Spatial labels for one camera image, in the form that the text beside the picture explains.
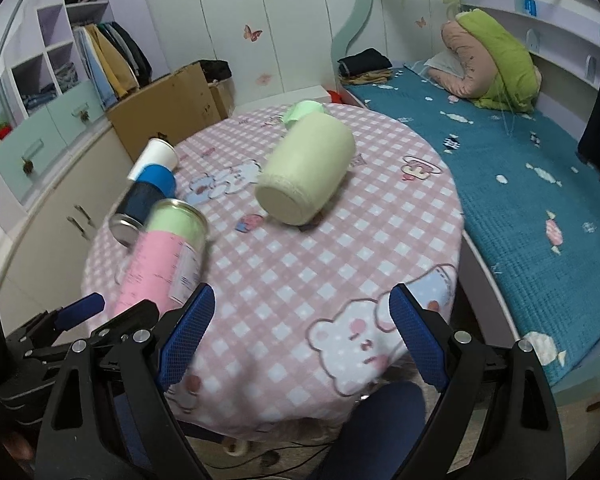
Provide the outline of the brown cardboard box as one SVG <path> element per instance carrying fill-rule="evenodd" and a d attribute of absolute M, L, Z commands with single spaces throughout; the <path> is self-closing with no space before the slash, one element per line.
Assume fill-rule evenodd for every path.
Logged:
<path fill-rule="evenodd" d="M 106 111 L 118 138 L 137 160 L 151 138 L 175 146 L 230 116 L 232 78 L 208 84 L 198 62 L 132 93 Z"/>

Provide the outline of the white wardrobe with butterflies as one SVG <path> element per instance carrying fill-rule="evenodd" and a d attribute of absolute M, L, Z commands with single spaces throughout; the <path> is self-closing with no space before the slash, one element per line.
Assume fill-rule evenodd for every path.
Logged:
<path fill-rule="evenodd" d="M 170 70 L 227 62 L 238 105 L 337 87 L 332 40 L 354 0 L 146 1 Z"/>

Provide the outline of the pink green can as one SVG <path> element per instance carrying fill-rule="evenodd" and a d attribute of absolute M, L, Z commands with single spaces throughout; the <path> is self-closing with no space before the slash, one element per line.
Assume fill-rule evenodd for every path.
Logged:
<path fill-rule="evenodd" d="M 160 314 L 183 307 L 200 282 L 208 222 L 182 200 L 155 203 L 126 268 L 114 305 L 118 315 L 143 300 Z"/>

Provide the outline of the blue black CoolTowel can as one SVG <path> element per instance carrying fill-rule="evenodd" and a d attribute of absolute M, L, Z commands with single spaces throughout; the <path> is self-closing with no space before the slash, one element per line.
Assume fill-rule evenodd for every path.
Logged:
<path fill-rule="evenodd" d="M 135 244 L 155 203 L 174 198 L 176 181 L 171 169 L 147 165 L 120 200 L 108 226 L 114 239 L 124 247 Z"/>

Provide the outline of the white paper cup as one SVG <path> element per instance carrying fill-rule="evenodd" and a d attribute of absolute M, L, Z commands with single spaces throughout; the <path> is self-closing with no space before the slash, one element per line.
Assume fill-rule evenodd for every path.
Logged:
<path fill-rule="evenodd" d="M 174 170 L 178 166 L 178 153 L 166 140 L 151 138 L 143 151 L 138 156 L 130 172 L 126 176 L 128 181 L 136 181 L 140 173 L 149 165 L 159 165 Z"/>

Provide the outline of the teal bed blanket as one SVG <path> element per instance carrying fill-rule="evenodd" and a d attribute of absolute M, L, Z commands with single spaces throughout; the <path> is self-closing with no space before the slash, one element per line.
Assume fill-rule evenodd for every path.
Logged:
<path fill-rule="evenodd" d="M 480 108 L 405 67 L 351 93 L 449 166 L 466 232 L 548 380 L 600 352 L 600 177 L 576 141 L 539 112 Z"/>

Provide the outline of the lilac bed headboard shelf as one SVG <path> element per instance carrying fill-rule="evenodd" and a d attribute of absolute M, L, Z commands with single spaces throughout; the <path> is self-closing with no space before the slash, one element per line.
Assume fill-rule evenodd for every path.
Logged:
<path fill-rule="evenodd" d="M 460 0 L 485 10 L 530 51 L 543 82 L 538 109 L 580 138 L 600 88 L 597 0 Z"/>

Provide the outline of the pale yellow-green cup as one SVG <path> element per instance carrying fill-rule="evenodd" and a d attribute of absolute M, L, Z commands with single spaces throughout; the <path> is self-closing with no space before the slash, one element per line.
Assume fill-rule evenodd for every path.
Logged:
<path fill-rule="evenodd" d="M 336 193 L 355 153 L 354 135 L 344 122 L 325 113 L 306 115 L 268 156 L 254 195 L 273 219 L 303 226 Z"/>

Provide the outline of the blue chair seat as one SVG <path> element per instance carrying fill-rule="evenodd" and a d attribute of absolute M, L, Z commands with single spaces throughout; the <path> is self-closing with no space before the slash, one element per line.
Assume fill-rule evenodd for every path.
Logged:
<path fill-rule="evenodd" d="M 418 385 L 385 385 L 358 404 L 310 477 L 390 479 L 411 452 L 425 424 L 426 403 Z"/>

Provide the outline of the green pillow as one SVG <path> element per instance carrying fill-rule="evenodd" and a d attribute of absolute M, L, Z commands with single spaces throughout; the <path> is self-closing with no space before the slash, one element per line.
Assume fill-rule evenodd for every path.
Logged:
<path fill-rule="evenodd" d="M 486 48 L 496 67 L 489 89 L 480 98 L 472 99 L 475 106 L 532 113 L 541 83 L 528 49 L 483 10 L 462 12 L 455 19 Z"/>

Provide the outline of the small light green cup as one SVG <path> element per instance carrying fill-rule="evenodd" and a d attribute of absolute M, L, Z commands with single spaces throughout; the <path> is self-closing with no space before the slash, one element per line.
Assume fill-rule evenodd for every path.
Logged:
<path fill-rule="evenodd" d="M 312 100 L 300 101 L 294 105 L 291 105 L 291 107 L 289 107 L 288 110 L 286 110 L 286 112 L 280 118 L 280 121 L 286 129 L 290 129 L 303 117 L 306 117 L 313 113 L 326 114 L 327 108 L 321 102 Z"/>

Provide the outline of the hanging clothes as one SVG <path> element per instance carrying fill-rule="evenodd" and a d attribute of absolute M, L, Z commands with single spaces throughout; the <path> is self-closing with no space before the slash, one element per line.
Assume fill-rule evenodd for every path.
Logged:
<path fill-rule="evenodd" d="M 148 57 L 118 22 L 81 24 L 72 33 L 105 110 L 151 83 L 154 70 Z"/>

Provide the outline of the pink checkered tablecloth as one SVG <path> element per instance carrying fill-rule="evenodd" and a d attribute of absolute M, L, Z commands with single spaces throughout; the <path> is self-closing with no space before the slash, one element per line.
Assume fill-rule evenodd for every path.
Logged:
<path fill-rule="evenodd" d="M 202 278 L 214 317 L 185 376 L 166 392 L 183 422 L 251 441 L 337 426 L 406 348 L 389 295 L 452 311 L 463 214 L 452 172 L 410 127 L 331 105 L 356 153 L 306 228 L 268 218 L 254 197 L 282 140 L 281 107 L 235 116 L 178 144 L 178 197 L 209 223 Z"/>

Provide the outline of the pink pillow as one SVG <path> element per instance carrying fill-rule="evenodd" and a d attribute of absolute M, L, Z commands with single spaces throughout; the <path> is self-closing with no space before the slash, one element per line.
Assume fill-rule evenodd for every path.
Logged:
<path fill-rule="evenodd" d="M 462 99 L 479 99 L 489 91 L 498 68 L 482 43 L 457 21 L 442 26 L 445 49 L 426 63 L 428 76 Z"/>

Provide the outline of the lilac open shelf unit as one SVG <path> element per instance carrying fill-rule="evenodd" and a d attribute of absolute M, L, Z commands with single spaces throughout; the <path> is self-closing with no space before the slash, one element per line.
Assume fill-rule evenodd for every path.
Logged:
<path fill-rule="evenodd" d="M 72 28 L 107 13 L 108 0 L 17 0 L 1 52 L 2 98 L 15 122 L 35 107 L 23 102 L 49 84 L 64 93 L 57 80 L 61 65 L 78 60 Z"/>

